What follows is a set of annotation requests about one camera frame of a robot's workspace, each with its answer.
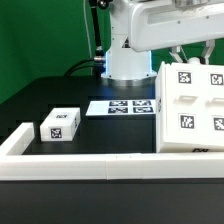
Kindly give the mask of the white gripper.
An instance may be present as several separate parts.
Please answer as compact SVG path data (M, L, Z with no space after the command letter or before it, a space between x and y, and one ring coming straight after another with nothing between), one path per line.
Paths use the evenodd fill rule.
M135 51L172 47L171 57L182 63L181 47L205 42L202 57L205 64L224 37L224 0L154 0L130 7L129 41Z

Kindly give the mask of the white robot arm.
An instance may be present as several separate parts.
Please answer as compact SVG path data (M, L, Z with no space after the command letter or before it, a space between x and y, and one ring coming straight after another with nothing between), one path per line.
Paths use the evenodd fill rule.
M105 78L143 80L152 75L151 52L203 42L210 57L224 37L224 0L112 0L111 45Z

